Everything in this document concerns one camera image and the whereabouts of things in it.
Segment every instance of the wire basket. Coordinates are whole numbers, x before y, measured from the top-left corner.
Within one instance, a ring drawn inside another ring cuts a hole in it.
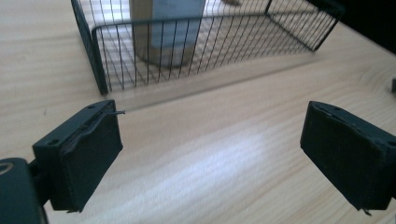
[[[329,0],[206,0],[197,17],[131,20],[129,0],[71,2],[101,94],[316,51],[344,14]]]

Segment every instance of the table surface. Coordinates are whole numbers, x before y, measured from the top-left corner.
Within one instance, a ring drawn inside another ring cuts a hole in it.
[[[83,106],[115,99],[123,151],[82,213],[50,223],[394,223],[366,216],[300,149],[309,101],[396,134],[396,58],[338,24],[315,54],[236,63],[144,89],[98,93],[69,1],[2,1],[0,158]]]

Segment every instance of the light wood surface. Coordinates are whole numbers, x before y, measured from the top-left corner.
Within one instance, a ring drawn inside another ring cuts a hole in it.
[[[50,223],[395,223],[367,217],[300,149],[310,100],[396,134],[396,58],[338,24],[315,54],[259,59],[110,93],[124,149],[79,214]],[[0,5],[0,158],[99,95],[68,1]]]

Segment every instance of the black wire basket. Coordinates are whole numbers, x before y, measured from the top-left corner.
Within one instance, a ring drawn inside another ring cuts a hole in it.
[[[199,15],[142,19],[133,1],[71,0],[101,94],[316,51],[344,14],[330,0],[206,0]]]

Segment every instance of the cardboard box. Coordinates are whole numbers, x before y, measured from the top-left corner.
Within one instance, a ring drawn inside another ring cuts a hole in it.
[[[159,66],[190,63],[199,32],[205,0],[130,0],[133,21],[152,21],[134,26],[136,55]]]

